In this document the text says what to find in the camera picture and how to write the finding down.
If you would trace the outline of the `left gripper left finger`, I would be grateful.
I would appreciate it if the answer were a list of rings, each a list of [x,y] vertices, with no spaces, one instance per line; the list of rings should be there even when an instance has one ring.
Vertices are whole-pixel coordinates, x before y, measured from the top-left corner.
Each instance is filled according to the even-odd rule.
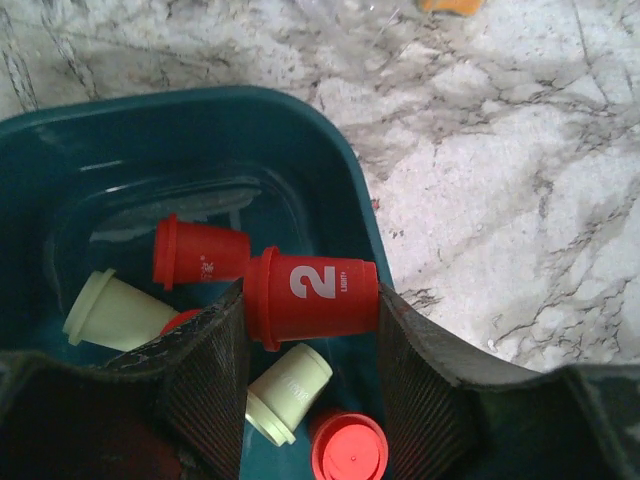
[[[250,341],[240,283],[102,366],[1,355],[5,479],[235,479]]]

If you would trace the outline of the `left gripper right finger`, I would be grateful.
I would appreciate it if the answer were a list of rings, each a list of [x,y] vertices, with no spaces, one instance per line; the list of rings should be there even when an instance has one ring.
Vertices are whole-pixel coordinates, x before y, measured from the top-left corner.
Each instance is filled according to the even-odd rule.
[[[377,368],[395,479],[635,479],[639,369],[535,372],[380,289]]]

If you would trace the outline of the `red capsule number two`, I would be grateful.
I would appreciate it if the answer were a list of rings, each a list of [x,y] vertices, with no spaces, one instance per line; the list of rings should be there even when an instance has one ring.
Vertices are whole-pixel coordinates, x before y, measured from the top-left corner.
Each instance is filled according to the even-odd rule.
[[[379,315],[377,267],[269,247],[250,260],[243,299],[249,338],[267,351],[283,342],[369,333]]]

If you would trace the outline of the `red coffee capsule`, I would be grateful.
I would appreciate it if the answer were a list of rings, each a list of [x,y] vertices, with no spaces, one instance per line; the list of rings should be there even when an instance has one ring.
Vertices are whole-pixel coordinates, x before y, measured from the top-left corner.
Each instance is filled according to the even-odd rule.
[[[192,309],[182,312],[172,318],[161,330],[160,335],[163,336],[171,330],[181,326],[185,322],[189,321],[192,317],[200,313],[200,309]]]
[[[181,284],[231,282],[243,276],[250,255],[246,233],[170,214],[156,226],[152,280],[166,291]]]

